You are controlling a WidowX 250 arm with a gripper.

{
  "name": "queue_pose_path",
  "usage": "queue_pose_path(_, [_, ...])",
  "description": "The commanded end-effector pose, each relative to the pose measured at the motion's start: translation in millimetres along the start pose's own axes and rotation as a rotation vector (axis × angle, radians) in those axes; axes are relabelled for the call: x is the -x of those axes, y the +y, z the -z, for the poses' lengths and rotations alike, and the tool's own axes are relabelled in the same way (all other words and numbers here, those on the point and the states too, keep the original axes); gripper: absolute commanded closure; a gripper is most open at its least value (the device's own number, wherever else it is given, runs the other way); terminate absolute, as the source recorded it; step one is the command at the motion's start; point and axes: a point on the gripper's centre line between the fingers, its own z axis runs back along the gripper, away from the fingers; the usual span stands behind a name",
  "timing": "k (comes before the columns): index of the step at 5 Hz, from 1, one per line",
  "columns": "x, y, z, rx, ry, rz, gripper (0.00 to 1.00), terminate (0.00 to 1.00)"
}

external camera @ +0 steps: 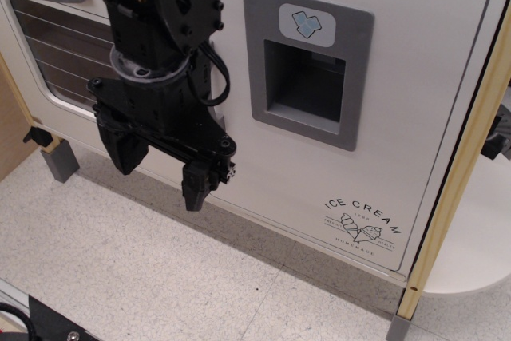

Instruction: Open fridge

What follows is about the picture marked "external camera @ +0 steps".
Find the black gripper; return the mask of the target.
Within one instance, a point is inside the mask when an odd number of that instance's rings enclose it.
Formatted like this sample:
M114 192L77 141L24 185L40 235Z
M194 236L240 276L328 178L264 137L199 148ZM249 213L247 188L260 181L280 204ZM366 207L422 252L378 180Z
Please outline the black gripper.
M150 70L111 53L116 79L87 85L100 137L115 167L129 175L153 147L184 163L186 209L199 212L211 185L234 173L236 143L212 115L226 99L211 99L213 59L202 52L166 69Z

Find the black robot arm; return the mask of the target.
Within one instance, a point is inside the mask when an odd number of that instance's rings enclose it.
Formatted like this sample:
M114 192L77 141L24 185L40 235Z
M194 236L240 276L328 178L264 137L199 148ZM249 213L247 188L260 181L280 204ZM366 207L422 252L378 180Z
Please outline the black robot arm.
M130 174L150 148L183 163L187 210L199 211L234 172L236 143L211 115L229 92L211 95L211 70L228 76L210 36L224 26L220 0L103 0L117 77L87 88L103 145L116 168Z

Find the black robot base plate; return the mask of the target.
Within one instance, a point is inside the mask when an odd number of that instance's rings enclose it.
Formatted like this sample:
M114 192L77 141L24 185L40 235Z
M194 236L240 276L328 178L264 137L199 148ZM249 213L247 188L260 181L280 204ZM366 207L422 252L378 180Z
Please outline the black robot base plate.
M34 324L37 340L100 340L82 326L69 320L31 295L28 303L30 319Z

